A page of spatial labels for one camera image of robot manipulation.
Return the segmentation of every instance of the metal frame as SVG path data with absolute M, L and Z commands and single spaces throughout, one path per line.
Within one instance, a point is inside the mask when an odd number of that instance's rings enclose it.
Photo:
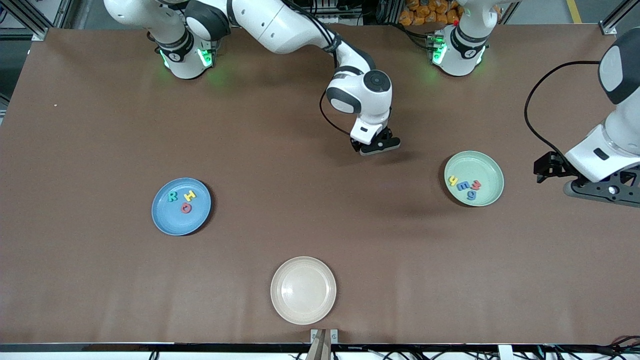
M 0 104 L 5 105 L 5 106 L 9 106 L 9 100 L 11 100 L 10 97 L 6 96 L 5 94 L 0 93 Z
M 624 18 L 640 0 L 623 0 L 604 20 L 600 21 L 600 31 L 603 35 L 615 35 L 616 25 Z
M 506 24 L 507 22 L 509 22 L 509 20 L 511 20 L 511 16 L 513 16 L 513 13 L 516 11 L 518 6 L 520 6 L 520 1 L 509 4 L 507 10 L 504 10 L 504 13 L 502 13 L 502 18 L 500 19 L 499 24 Z
M 34 41 L 43 41 L 47 30 L 53 27 L 51 21 L 27 0 L 0 0 L 0 4 L 33 33 L 31 39 Z

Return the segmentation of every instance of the blue plate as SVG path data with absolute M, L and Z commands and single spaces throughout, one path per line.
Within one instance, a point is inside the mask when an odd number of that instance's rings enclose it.
M 210 211 L 209 189 L 196 179 L 182 177 L 158 191 L 151 205 L 151 218 L 163 233 L 181 236 L 202 226 Z

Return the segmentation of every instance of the wire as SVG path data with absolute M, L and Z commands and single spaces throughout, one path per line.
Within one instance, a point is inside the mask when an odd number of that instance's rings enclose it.
M 556 353 L 556 360 L 564 360 L 564 356 L 560 354 L 560 351 L 557 349 L 557 347 L 554 347 L 554 352 Z
M 391 354 L 396 354 L 396 353 L 397 353 L 397 354 L 402 355 L 402 357 L 403 357 L 403 358 L 405 358 L 406 360 L 411 360 L 411 359 L 409 359 L 409 357 L 407 357 L 407 356 L 406 356 L 402 351 L 400 351 L 400 350 L 395 350 L 395 351 L 391 351 L 391 352 L 389 352 L 387 355 L 385 355 L 385 357 L 383 357 L 383 358 L 382 358 L 382 360 L 389 360 L 389 359 L 390 359 L 390 357 L 389 357 L 389 356 L 391 356 Z
M 322 116 L 324 117 L 324 119 L 334 128 L 336 128 L 338 131 L 340 131 L 341 133 L 351 136 L 351 134 L 349 134 L 348 132 L 346 132 L 345 130 L 342 130 L 341 128 L 339 128 L 336 124 L 334 124 L 333 122 L 331 122 L 331 120 L 329 120 L 329 118 L 326 116 L 326 114 L 324 113 L 324 110 L 322 108 L 322 100 L 324 100 L 324 96 L 326 95 L 326 90 L 322 92 L 322 96 L 320 96 L 320 112 L 322 113 Z
M 369 15 L 370 13 L 373 13 L 373 11 L 370 11 L 368 13 L 363 13 L 360 12 L 360 16 L 358 16 L 358 20 L 356 20 L 356 25 L 358 25 L 360 23 L 360 19 L 364 16 L 364 15 Z
M 613 348 L 613 347 L 621 347 L 620 344 L 626 343 L 629 340 L 634 340 L 634 339 L 640 339 L 640 336 L 635 335 L 635 336 L 625 336 L 624 338 L 620 338 L 620 340 L 611 343 L 611 345 L 609 345 L 609 347 Z M 637 344 L 633 344 L 629 347 L 634 347 L 637 346 Z
M 533 135 L 536 135 L 536 137 L 538 139 L 540 139 L 543 143 L 547 144 L 551 149 L 553 149 L 556 153 L 558 153 L 558 155 L 560 156 L 560 158 L 563 160 L 565 167 L 567 168 L 567 171 L 570 172 L 573 175 L 578 176 L 578 172 L 577 170 L 569 163 L 569 161 L 566 160 L 566 158 L 564 157 L 564 154 L 554 145 L 552 144 L 550 141 L 548 141 L 547 139 L 545 139 L 544 137 L 542 137 L 542 135 L 538 134 L 538 132 L 533 128 L 533 126 L 531 126 L 531 123 L 529 122 L 529 103 L 531 102 L 531 97 L 533 96 L 533 94 L 536 92 L 536 90 L 538 89 L 538 87 L 540 87 L 540 85 L 542 84 L 542 82 L 544 82 L 544 80 L 546 80 L 549 76 L 551 76 L 553 73 L 555 73 L 556 71 L 560 70 L 563 67 L 567 67 L 570 65 L 598 65 L 600 64 L 599 61 L 569 61 L 567 63 L 564 63 L 562 65 L 558 65 L 556 66 L 553 70 L 549 71 L 548 73 L 546 73 L 536 84 L 535 86 L 533 86 L 533 89 L 531 89 L 531 92 L 529 93 L 529 96 L 527 96 L 527 101 L 524 104 L 524 121 L 527 124 L 527 127 L 529 128 L 529 130 L 531 130 L 531 132 L 533 133 Z
M 567 354 L 569 354 L 569 356 L 572 356 L 572 357 L 576 358 L 576 360 L 583 360 L 583 359 L 582 359 L 581 357 L 579 357 L 578 355 L 574 354 L 574 353 L 573 353 L 573 352 L 571 352 L 571 351 L 568 351 L 568 350 L 565 350 L 565 349 L 561 348 L 559 345 L 556 345 L 556 347 L 557 347 L 560 351 L 564 351 L 564 352 L 566 352 Z
M 2 23 L 2 21 L 6 19 L 6 14 L 8 13 L 9 13 L 8 11 L 6 11 L 5 9 L 3 9 L 2 6 L 0 6 L 0 16 L 2 16 L 2 20 L 0 20 L 0 23 Z
M 396 28 L 396 29 L 402 31 L 403 33 L 405 33 L 406 36 L 409 37 L 409 40 L 411 40 L 417 47 L 419 47 L 419 48 L 421 48 L 423 50 L 430 50 L 430 48 L 428 46 L 423 45 L 423 44 L 419 43 L 418 41 L 416 41 L 416 39 L 414 39 L 414 38 L 420 38 L 420 39 L 425 40 L 425 39 L 427 39 L 427 35 L 414 33 L 412 31 L 409 31 L 409 30 L 405 29 L 402 24 L 396 24 L 396 23 L 393 23 L 393 22 L 384 22 L 381 25 L 393 26 L 394 28 Z

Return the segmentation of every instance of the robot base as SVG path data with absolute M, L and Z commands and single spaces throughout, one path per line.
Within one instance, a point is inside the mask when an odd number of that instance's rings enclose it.
M 164 66 L 177 78 L 185 80 L 195 79 L 216 63 L 216 55 L 220 41 L 209 42 L 196 36 L 194 36 L 194 38 L 195 44 L 193 48 L 180 62 L 171 61 L 171 59 L 168 59 L 164 53 L 162 53 L 162 50 L 160 50 L 160 55 L 164 60 Z
M 432 48 L 428 51 L 429 61 L 440 67 L 444 72 L 452 76 L 469 75 L 474 68 L 482 61 L 482 55 L 486 46 L 478 51 L 472 58 L 465 59 L 451 45 L 447 45 L 447 40 L 451 39 L 451 32 L 455 26 L 448 25 L 444 29 L 438 30 L 427 39 L 427 46 Z
M 640 208 L 640 166 L 620 170 L 608 179 L 592 183 L 576 179 L 564 185 L 564 193 L 570 197 L 595 200 Z

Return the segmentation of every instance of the metal clamp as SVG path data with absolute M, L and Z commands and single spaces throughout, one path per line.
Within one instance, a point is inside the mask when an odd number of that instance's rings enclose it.
M 615 35 L 616 25 L 624 18 L 640 0 L 624 0 L 609 15 L 599 22 L 603 35 Z
M 317 333 L 318 333 L 317 329 L 312 329 L 311 330 L 311 342 L 312 343 L 316 339 Z M 331 329 L 329 335 L 331 336 L 331 343 L 332 344 L 337 344 L 338 343 L 338 329 Z

